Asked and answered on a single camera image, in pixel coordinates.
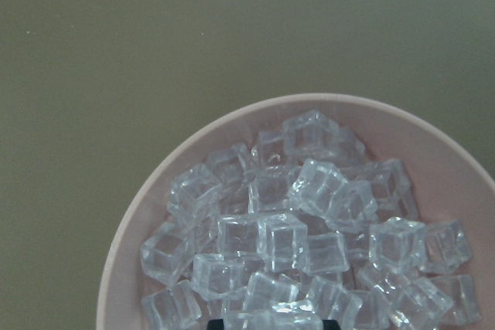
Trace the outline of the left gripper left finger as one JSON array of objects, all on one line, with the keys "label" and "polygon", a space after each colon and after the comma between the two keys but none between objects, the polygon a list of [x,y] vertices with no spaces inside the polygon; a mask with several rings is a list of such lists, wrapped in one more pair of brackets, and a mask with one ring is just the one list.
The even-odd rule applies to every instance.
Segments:
[{"label": "left gripper left finger", "polygon": [[211,319],[207,323],[207,330],[224,330],[224,320],[222,318]]}]

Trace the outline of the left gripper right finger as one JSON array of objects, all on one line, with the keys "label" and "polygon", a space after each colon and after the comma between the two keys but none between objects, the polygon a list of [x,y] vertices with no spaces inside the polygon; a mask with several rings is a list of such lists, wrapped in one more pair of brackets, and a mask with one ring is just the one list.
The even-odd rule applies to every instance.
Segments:
[{"label": "left gripper right finger", "polygon": [[340,330],[340,324],[333,319],[323,319],[323,330]]}]

